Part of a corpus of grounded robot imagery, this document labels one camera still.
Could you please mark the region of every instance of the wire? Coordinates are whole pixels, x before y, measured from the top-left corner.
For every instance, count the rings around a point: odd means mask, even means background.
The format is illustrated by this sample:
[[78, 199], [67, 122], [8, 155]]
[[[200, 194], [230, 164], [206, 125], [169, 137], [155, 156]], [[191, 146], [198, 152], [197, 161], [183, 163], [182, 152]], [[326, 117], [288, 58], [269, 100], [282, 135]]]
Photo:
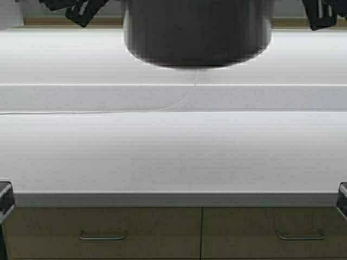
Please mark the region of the wire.
[[114, 114], [114, 113], [126, 113], [126, 112], [160, 112], [160, 111], [165, 111], [171, 108], [174, 108], [180, 104], [182, 104], [193, 92], [197, 85], [198, 81], [198, 76], [199, 76], [199, 71], [197, 70], [196, 72], [196, 78], [194, 85], [189, 88], [187, 93], [181, 98], [178, 102], [169, 105], [164, 108], [159, 108], [159, 109], [150, 109], [150, 110], [113, 110], [113, 111], [87, 111], [87, 112], [0, 112], [0, 115], [61, 115], [61, 114]]

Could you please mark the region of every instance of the metal handle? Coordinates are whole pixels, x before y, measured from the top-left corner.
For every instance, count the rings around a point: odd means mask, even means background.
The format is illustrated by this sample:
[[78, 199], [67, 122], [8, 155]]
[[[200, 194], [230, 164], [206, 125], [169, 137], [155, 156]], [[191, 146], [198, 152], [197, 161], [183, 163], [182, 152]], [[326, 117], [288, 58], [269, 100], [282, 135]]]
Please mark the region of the metal handle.
[[82, 241], [100, 242], [100, 241], [119, 241], [119, 240], [125, 239], [125, 237], [126, 237], [126, 230], [121, 235], [98, 235], [98, 236], [88, 236], [82, 230], [79, 238]]
[[319, 234], [320, 234], [319, 236], [310, 236], [310, 237], [285, 236], [279, 230], [277, 230], [276, 233], [280, 239], [285, 241], [317, 241], [317, 240], [325, 239], [325, 234], [323, 230], [319, 230]]

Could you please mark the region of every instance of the white kitchen counter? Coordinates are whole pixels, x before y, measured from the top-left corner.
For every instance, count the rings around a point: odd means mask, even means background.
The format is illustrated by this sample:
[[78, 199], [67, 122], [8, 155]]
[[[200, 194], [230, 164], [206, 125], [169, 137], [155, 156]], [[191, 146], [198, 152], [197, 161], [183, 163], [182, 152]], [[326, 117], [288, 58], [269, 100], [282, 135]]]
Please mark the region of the white kitchen counter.
[[334, 206], [346, 112], [0, 116], [18, 206]]
[[347, 110], [341, 30], [275, 31], [260, 56], [209, 70], [144, 63], [121, 29], [10, 29], [0, 42], [0, 112]]
[[18, 206], [334, 206], [346, 40], [275, 31], [248, 62], [184, 70], [120, 29], [0, 31], [0, 113], [141, 111], [0, 115], [0, 178]]

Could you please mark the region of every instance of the black clamp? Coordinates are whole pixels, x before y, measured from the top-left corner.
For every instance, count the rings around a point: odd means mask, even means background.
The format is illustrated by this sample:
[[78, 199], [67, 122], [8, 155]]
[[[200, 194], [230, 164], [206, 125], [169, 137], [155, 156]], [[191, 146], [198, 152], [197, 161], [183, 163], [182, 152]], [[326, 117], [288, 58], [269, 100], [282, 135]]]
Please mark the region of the black clamp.
[[39, 0], [51, 11], [66, 9], [65, 16], [81, 27], [86, 27], [108, 0]]
[[347, 16], [346, 0], [303, 0], [313, 31], [335, 26], [338, 15]]
[[39, 0], [42, 4], [45, 4], [51, 11], [73, 7], [78, 3], [78, 0]]
[[0, 182], [0, 225], [15, 208], [15, 198], [12, 185]]
[[347, 220], [347, 183], [341, 183], [338, 190], [336, 208]]
[[79, 0], [75, 6], [66, 10], [65, 16], [79, 26], [86, 27], [107, 2], [108, 0]]

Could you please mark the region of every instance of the cabinet drawer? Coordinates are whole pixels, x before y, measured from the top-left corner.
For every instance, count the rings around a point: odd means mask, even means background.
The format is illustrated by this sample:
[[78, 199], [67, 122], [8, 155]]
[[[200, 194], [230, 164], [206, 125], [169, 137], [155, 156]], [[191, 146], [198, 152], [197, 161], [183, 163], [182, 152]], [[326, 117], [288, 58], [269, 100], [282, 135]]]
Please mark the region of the cabinet drawer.
[[[320, 230], [325, 239], [311, 240]], [[347, 221], [334, 208], [203, 210], [203, 258], [347, 257], [345, 241]]]
[[[199, 258], [200, 209], [16, 209], [11, 258]], [[121, 240], [80, 239], [125, 236]]]

